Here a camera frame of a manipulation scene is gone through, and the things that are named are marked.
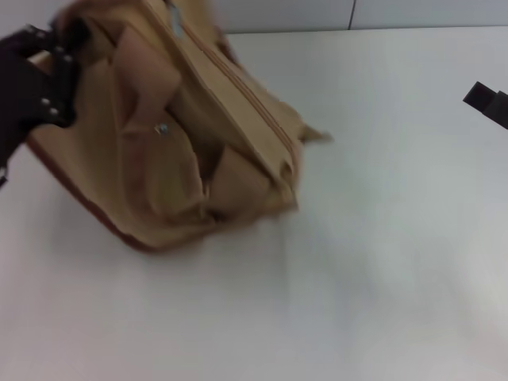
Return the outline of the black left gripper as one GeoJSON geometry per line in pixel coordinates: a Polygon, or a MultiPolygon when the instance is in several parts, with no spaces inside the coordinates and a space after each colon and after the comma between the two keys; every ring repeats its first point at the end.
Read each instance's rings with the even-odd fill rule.
{"type": "Polygon", "coordinates": [[[20,29],[1,39],[1,184],[11,156],[42,124],[68,128],[76,119],[78,62],[71,55],[87,41],[87,25],[74,20],[63,29],[20,29]],[[45,74],[29,58],[47,54],[45,74]]]}

